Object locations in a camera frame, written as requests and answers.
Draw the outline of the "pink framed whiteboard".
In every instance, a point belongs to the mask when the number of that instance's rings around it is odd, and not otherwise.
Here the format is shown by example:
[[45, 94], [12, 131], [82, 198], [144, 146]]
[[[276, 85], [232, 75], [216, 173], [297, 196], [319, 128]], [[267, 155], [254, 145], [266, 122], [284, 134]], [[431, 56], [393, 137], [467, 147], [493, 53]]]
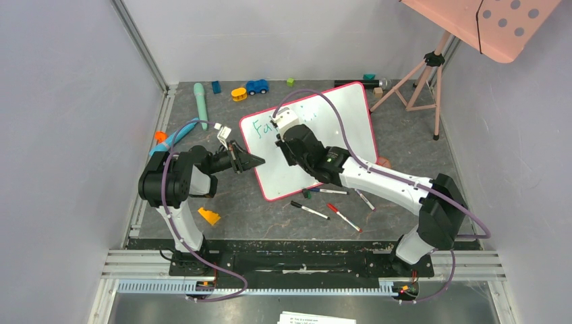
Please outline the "pink framed whiteboard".
[[[326, 90], [324, 95], [337, 108], [353, 151], [359, 157], [375, 162], [378, 158], [377, 145], [364, 87], [354, 82]], [[292, 109], [323, 145], [345, 147], [335, 113], [323, 98], [314, 94], [290, 101], [284, 106]], [[300, 167], [288, 166], [275, 144], [278, 132], [270, 123], [273, 111], [273, 108], [269, 108], [253, 113], [239, 122], [248, 152], [265, 159], [265, 164], [254, 171], [262, 196], [268, 202], [320, 184]]]

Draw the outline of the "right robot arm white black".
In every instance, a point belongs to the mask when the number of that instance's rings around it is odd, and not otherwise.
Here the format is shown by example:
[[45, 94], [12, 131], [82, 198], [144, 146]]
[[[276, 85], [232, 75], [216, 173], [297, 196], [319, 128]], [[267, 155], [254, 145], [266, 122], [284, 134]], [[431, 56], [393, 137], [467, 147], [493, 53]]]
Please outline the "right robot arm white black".
[[394, 273], [407, 275], [423, 256], [453, 248], [467, 206], [452, 177], [415, 177], [371, 164], [345, 148], [324, 146], [303, 124], [278, 131], [276, 145], [288, 165], [302, 168], [320, 183], [374, 194], [418, 216], [418, 224], [399, 239], [389, 258]]

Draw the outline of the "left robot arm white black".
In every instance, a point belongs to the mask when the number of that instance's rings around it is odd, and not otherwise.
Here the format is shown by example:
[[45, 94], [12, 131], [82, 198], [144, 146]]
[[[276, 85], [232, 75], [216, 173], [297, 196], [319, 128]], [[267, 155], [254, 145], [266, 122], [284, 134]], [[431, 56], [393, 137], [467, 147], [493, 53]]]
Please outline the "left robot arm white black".
[[138, 182], [138, 194], [155, 208], [167, 224], [174, 241], [175, 264], [186, 264], [196, 275], [212, 266], [204, 234], [198, 229], [189, 198], [212, 198], [217, 193], [218, 172], [243, 173], [265, 164], [262, 157], [247, 152], [231, 140], [212, 153], [201, 145], [180, 153], [152, 154]]

